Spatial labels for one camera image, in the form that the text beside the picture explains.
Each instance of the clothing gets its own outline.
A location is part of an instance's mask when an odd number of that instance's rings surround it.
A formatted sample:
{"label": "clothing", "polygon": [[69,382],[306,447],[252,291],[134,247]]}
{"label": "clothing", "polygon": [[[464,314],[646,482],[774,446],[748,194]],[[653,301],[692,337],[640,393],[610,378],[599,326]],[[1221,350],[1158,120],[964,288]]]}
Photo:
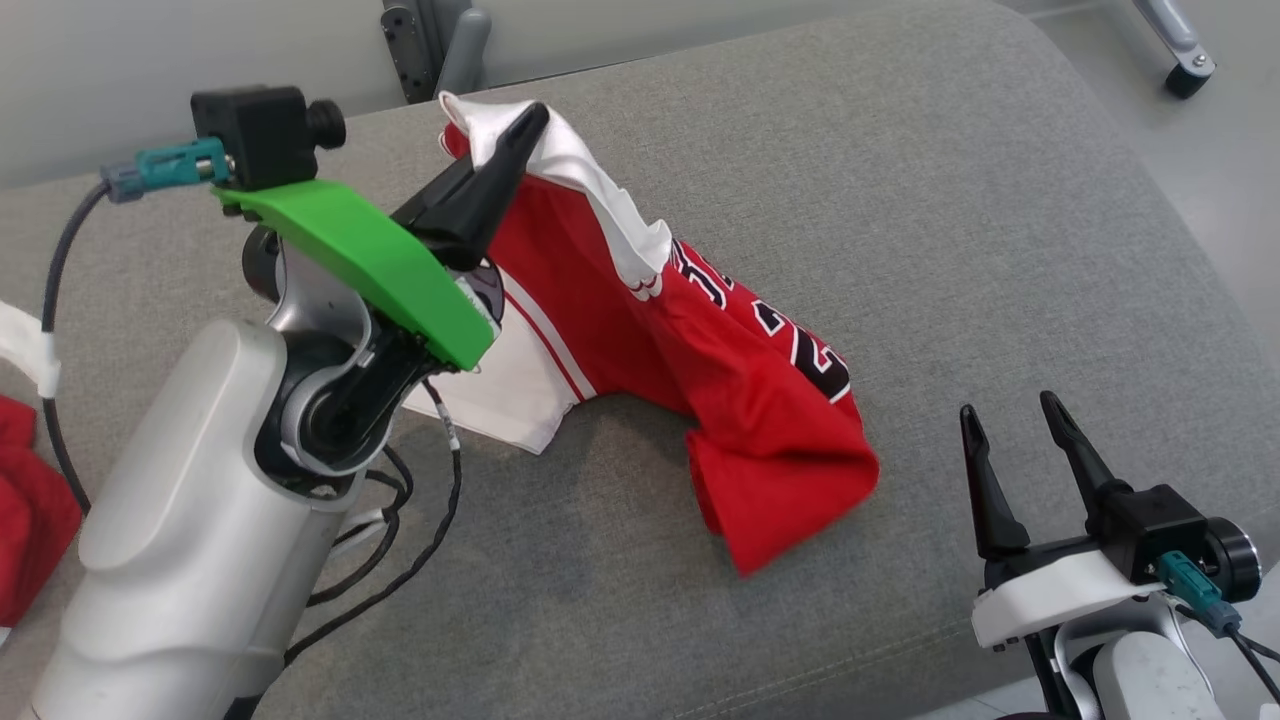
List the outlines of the clothing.
{"label": "clothing", "polygon": [[[526,106],[444,105],[443,145],[477,163]],[[694,491],[744,575],[870,495],[879,468],[835,350],[660,220],[644,224],[554,113],[529,173],[490,249],[503,334],[479,374],[438,382],[460,424],[539,452],[596,395],[695,416]]]}
{"label": "clothing", "polygon": [[13,628],[79,528],[76,498],[31,448],[36,411],[0,396],[0,628]]}

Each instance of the gray cushion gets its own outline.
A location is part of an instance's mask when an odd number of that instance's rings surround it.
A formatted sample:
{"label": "gray cushion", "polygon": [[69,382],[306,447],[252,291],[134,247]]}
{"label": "gray cushion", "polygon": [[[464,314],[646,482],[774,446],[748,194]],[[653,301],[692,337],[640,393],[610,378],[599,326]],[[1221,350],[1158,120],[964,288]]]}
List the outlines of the gray cushion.
{"label": "gray cushion", "polygon": [[[541,457],[468,434],[442,552],[303,655],[261,717],[881,717],[1029,674],[968,626],[980,562],[957,410],[978,406],[1033,537],[1068,537],[1083,510],[1043,388],[1119,474],[1175,484],[1276,557],[1280,386],[1138,159],[1016,14],[915,0],[492,97],[561,110],[645,217],[840,348],[881,487],[744,582],[699,518],[686,420],[613,397],[572,411]],[[444,167],[442,123],[428,106],[361,118],[321,172],[392,209]],[[6,300],[37,307],[91,184],[0,196]],[[91,492],[192,334],[265,315],[239,278],[247,229],[204,190],[90,219],[59,338]],[[0,391],[31,398],[12,372]],[[365,588],[408,564],[443,509],[442,433],[406,419],[397,445],[420,496]],[[76,577],[64,564],[0,650],[0,716]]]}

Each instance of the metal stand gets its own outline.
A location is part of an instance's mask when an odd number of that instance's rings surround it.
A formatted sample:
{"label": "metal stand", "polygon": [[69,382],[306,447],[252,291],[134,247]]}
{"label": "metal stand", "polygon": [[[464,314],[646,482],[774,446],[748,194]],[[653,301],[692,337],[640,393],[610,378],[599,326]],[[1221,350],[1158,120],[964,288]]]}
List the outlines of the metal stand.
{"label": "metal stand", "polygon": [[484,49],[493,26],[471,0],[383,0],[383,37],[408,104],[488,87]]}
{"label": "metal stand", "polygon": [[1134,0],[1134,4],[1178,59],[1178,64],[1165,78],[1165,87],[1183,100],[1196,95],[1217,65],[1201,46],[1199,36],[1178,0]]}

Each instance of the basketball jersey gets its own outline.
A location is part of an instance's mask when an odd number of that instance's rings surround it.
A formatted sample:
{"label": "basketball jersey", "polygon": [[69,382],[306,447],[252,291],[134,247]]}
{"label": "basketball jersey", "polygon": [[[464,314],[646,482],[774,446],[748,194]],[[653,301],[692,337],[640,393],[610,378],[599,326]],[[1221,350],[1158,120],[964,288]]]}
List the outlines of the basketball jersey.
{"label": "basketball jersey", "polygon": [[[442,145],[477,165],[527,106],[442,104]],[[540,452],[598,395],[695,418],[695,496],[744,575],[870,495],[878,461],[841,355],[666,223],[645,224],[554,111],[527,170],[490,249],[502,334],[477,373],[433,380],[460,425]],[[434,411],[421,391],[407,405]]]}

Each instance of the printed number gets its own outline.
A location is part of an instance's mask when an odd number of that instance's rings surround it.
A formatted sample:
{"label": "printed number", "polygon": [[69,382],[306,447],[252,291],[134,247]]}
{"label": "printed number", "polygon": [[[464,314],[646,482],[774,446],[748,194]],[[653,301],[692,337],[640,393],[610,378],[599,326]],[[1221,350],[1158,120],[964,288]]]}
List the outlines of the printed number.
{"label": "printed number", "polygon": [[835,402],[849,392],[849,366],[836,351],[827,346],[819,347],[818,341],[808,331],[801,329],[763,300],[756,300],[751,305],[755,307],[755,320],[769,337],[791,325],[791,364],[827,400]]}
{"label": "printed number", "polygon": [[755,307],[756,322],[760,323],[760,327],[764,328],[764,332],[769,333],[769,337],[778,334],[778,331],[786,327],[787,324],[786,316],[782,315],[782,313],[774,310],[773,307],[769,307],[769,305],[763,300],[756,300],[751,302],[751,306]]}
{"label": "printed number", "polygon": [[707,297],[710,297],[712,302],[723,310],[727,306],[724,292],[721,291],[719,286],[716,284],[716,281],[712,279],[710,273],[689,260],[689,256],[685,255],[685,250],[680,246],[680,241],[676,241],[672,245],[676,252],[676,269],[680,270],[680,274],[684,275],[686,281],[701,287],[703,292],[707,293]]}
{"label": "printed number", "polygon": [[849,392],[849,366],[832,348],[819,347],[818,341],[800,325],[792,327],[791,364],[831,402],[844,397]]}

